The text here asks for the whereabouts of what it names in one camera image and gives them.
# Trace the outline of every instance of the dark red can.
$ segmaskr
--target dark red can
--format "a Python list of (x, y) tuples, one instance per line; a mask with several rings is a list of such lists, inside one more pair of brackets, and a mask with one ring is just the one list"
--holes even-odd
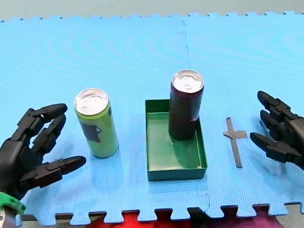
[(177, 140), (195, 134), (204, 85), (203, 77), (192, 70), (176, 73), (171, 81), (169, 133)]

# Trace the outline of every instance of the green tray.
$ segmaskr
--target green tray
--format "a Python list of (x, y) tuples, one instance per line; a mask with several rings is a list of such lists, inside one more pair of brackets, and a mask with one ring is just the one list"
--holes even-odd
[(200, 123), (186, 141), (168, 131), (169, 100), (146, 100), (146, 140), (149, 181), (200, 179), (207, 169)]

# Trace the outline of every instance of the robotic hand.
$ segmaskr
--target robotic hand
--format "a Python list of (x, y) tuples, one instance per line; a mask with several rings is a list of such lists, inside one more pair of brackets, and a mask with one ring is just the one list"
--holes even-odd
[[(62, 175), (85, 164), (86, 159), (82, 156), (42, 164), (43, 156), (51, 152), (66, 122), (66, 110), (65, 104), (53, 104), (39, 110), (28, 109), (19, 121), (18, 129), (2, 144), (0, 228), (15, 227), (15, 215), (25, 210), (19, 200), (28, 190), (59, 181)], [(29, 148), (30, 139), (36, 135), (32, 148)]]
[(290, 107), (280, 99), (259, 91), (257, 98), (269, 111), (261, 111), (260, 116), (275, 140), (251, 133), (251, 140), (268, 158), (279, 162), (291, 162), (304, 170), (304, 118), (290, 111)]

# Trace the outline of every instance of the can lid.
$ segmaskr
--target can lid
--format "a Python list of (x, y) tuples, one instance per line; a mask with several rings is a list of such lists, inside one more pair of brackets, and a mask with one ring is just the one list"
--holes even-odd
[(204, 87), (203, 77), (193, 70), (182, 70), (177, 72), (172, 79), (173, 86), (185, 93), (195, 93)]
[(101, 113), (108, 103), (109, 98), (104, 91), (90, 88), (75, 97), (74, 108), (82, 115), (95, 115)]

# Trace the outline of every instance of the interlocking foam tile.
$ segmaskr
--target interlocking foam tile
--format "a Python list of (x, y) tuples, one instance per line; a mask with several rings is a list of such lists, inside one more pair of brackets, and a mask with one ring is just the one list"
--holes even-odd
[[(256, 95), (264, 90), (302, 114), (304, 15), (265, 16), (228, 13), (90, 19), (52, 17), (14, 19), (0, 24), (2, 128), (9, 137), (29, 107), (64, 102), (67, 123), (45, 161), (84, 155), (87, 164), (51, 186), (30, 191), (26, 213), (43, 225), (55, 214), (73, 213), (71, 224), (89, 223), (89, 212), (107, 212), (106, 222), (121, 222), (124, 210), (154, 220), (155, 209), (173, 209), (172, 219), (187, 219), (199, 207), (221, 217), (222, 206), (237, 206), (240, 217), (254, 216), (253, 205), (270, 205), (285, 214), (286, 203), (304, 202), (304, 173), (293, 164), (265, 157), (250, 139), (238, 140), (243, 168), (234, 164), (225, 119), (237, 130), (267, 134), (259, 120)], [(149, 183), (145, 157), (145, 99), (169, 96), (172, 75), (201, 72), (206, 81), (201, 124), (208, 160), (201, 180)], [(120, 151), (100, 160), (90, 155), (73, 110), (82, 89), (99, 87), (110, 96)]]
[(254, 216), (256, 204), (270, 205), (271, 215), (285, 214), (284, 204), (304, 203), (304, 172), (266, 158), (249, 138), (237, 140), (243, 163), (237, 169), (223, 131), (232, 117), (235, 129), (268, 135), (259, 120), (259, 90), (304, 115), (304, 15), (228, 15), (191, 14), (184, 20), (191, 68), (206, 82), (200, 118), (208, 161), (207, 214), (221, 217), (221, 206), (235, 205), (238, 216)]
[[(173, 209), (172, 219), (188, 219), (187, 208), (208, 208), (205, 179), (147, 179), (144, 101), (168, 99), (173, 74), (189, 67), (183, 26), (179, 17), (155, 15), (0, 24), (0, 142), (28, 108), (66, 103), (66, 125), (44, 161), (87, 158), (62, 181), (28, 192), (22, 200), (26, 214), (53, 225), (55, 214), (73, 213), (76, 225), (90, 223), (89, 212), (107, 212), (106, 222), (122, 222), (124, 210), (139, 210), (145, 221), (156, 219), (155, 209)], [(103, 160), (91, 156), (73, 110), (74, 97), (89, 87), (108, 93), (120, 141), (119, 152)]]

